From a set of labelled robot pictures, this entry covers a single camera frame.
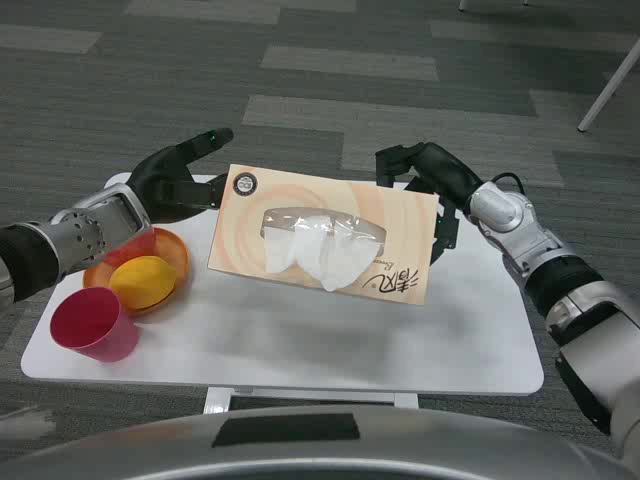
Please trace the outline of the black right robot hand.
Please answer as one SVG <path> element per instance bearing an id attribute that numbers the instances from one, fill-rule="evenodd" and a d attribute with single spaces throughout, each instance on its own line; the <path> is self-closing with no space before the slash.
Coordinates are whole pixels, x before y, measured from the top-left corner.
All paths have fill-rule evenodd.
<path id="1" fill-rule="evenodd" d="M 461 160 L 433 142 L 389 147 L 376 152 L 375 159 L 377 186 L 393 188 L 397 176 L 414 170 L 416 174 L 404 190 L 439 197 L 443 214 L 436 216 L 430 260 L 433 265 L 446 249 L 456 247 L 460 220 L 454 211 L 469 213 L 471 196 L 483 184 L 482 180 Z"/>

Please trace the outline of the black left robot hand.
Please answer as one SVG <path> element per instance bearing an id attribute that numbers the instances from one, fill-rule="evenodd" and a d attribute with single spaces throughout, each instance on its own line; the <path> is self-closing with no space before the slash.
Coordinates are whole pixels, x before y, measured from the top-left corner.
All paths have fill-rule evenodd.
<path id="1" fill-rule="evenodd" d="M 188 165 L 221 149 L 233 138 L 229 128 L 206 131 L 155 152 L 135 167 L 127 185 L 152 223 L 176 223 L 207 209 L 220 208 L 227 176 L 222 174 L 199 183 Z"/>

